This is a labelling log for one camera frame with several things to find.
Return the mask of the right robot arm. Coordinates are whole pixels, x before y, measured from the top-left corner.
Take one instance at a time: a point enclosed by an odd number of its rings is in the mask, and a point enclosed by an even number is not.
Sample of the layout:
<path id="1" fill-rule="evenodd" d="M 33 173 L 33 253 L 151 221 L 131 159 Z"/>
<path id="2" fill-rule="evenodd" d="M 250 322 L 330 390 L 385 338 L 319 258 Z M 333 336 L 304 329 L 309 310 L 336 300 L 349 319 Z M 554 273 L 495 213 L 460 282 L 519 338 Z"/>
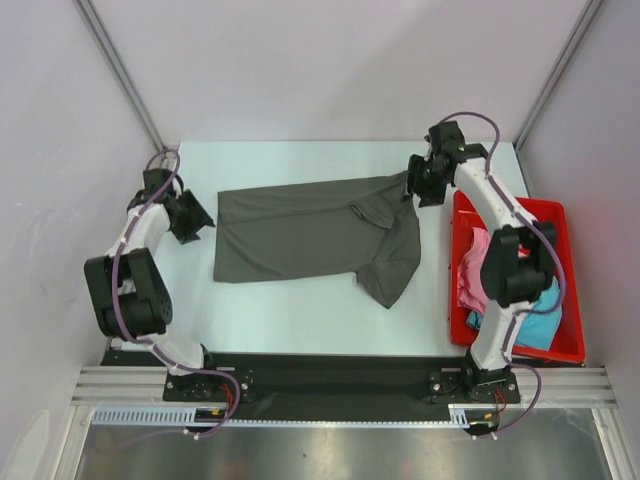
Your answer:
<path id="1" fill-rule="evenodd" d="M 494 173 L 495 150 L 466 141 L 453 113 L 430 127 L 426 155 L 411 156 L 405 196 L 422 207 L 443 204 L 449 187 L 472 203 L 490 234 L 480 281 L 488 306 L 460 371 L 434 373 L 433 401 L 489 402 L 499 388 L 516 384 L 512 350 L 525 317 L 553 284 L 566 286 L 556 252 L 557 230 L 525 209 Z"/>

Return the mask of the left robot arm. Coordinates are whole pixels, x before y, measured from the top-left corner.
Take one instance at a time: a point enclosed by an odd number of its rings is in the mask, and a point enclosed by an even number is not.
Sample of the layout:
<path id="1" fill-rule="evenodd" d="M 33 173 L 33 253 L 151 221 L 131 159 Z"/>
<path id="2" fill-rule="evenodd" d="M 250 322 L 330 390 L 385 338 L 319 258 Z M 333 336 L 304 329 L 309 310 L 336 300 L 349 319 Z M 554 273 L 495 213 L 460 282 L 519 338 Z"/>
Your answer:
<path id="1" fill-rule="evenodd" d="M 167 233 L 185 245 L 198 241 L 202 229 L 214 226 L 177 173 L 147 169 L 143 188 L 128 204 L 118 240 L 83 266 L 101 333 L 149 350 L 175 375 L 188 374 L 187 389 L 202 400 L 219 392 L 221 376 L 204 365 L 201 344 L 170 327 L 173 304 L 154 254 Z"/>

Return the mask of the dark grey t shirt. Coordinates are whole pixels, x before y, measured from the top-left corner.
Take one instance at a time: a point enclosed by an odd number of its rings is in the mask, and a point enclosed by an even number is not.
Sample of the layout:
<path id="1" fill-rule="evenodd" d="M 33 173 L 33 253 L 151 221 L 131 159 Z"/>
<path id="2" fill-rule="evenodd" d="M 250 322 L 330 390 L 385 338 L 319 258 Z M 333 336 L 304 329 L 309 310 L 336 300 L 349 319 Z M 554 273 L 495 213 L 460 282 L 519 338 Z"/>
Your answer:
<path id="1" fill-rule="evenodd" d="M 221 283 L 352 273 L 391 308 L 421 263 L 407 175 L 223 191 L 213 278 Z"/>

